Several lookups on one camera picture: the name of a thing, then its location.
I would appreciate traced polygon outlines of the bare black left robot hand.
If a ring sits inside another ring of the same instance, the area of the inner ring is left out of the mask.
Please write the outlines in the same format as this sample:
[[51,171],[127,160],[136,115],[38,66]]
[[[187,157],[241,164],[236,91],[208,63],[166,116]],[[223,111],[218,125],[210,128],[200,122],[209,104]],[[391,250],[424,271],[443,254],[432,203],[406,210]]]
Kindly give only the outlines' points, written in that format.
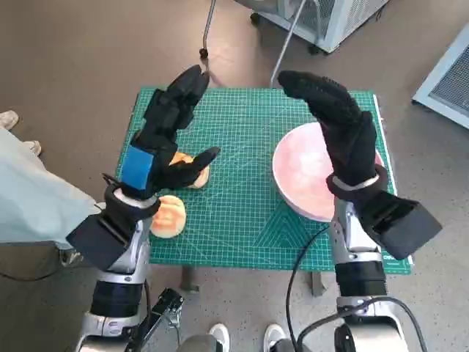
[[177,132],[188,127],[202,99],[210,75],[194,65],[165,89],[156,89],[144,112],[143,127],[133,135],[122,164],[122,192],[134,199],[149,199],[163,189],[192,185],[220,152],[211,147],[191,162],[176,161]]

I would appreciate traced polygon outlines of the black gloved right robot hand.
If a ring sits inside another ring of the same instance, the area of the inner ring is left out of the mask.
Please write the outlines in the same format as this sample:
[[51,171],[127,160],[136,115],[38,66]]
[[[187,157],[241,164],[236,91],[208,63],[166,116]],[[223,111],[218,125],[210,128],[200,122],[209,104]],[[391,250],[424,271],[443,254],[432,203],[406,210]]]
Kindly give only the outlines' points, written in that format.
[[286,96],[304,101],[319,122],[336,179],[351,188],[379,179],[372,115],[359,107],[346,87],[325,76],[294,70],[281,71],[278,83]]

